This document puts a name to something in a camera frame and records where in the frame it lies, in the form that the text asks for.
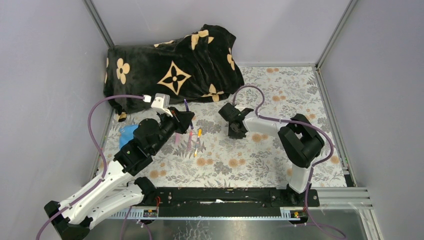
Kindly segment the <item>pink highlighter pen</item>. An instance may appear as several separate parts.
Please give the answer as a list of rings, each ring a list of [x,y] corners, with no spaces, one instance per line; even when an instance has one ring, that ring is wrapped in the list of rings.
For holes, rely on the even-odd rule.
[[[178,145],[178,144],[180,143],[180,140],[181,140],[181,134],[180,134],[180,133],[176,133],[176,134],[175,134],[175,140],[174,140],[174,143],[175,143],[176,145]]]

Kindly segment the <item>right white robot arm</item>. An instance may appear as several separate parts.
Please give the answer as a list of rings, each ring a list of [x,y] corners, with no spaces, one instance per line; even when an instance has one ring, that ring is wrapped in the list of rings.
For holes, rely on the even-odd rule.
[[[278,138],[292,163],[292,176],[288,181],[287,201],[293,206],[301,205],[306,199],[306,189],[313,160],[320,154],[325,142],[318,129],[302,114],[291,119],[265,117],[251,108],[237,108],[226,103],[219,115],[228,123],[228,136],[243,139],[248,132],[261,133]]]

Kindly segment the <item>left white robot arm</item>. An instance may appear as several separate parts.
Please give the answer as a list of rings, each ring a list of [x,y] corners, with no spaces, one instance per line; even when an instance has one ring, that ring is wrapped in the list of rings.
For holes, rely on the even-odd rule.
[[[137,177],[175,133],[185,134],[192,111],[175,107],[157,110],[160,121],[142,120],[129,140],[103,172],[69,198],[50,201],[44,210],[62,240],[82,240],[98,223],[124,208],[155,201],[156,187],[147,177]]]

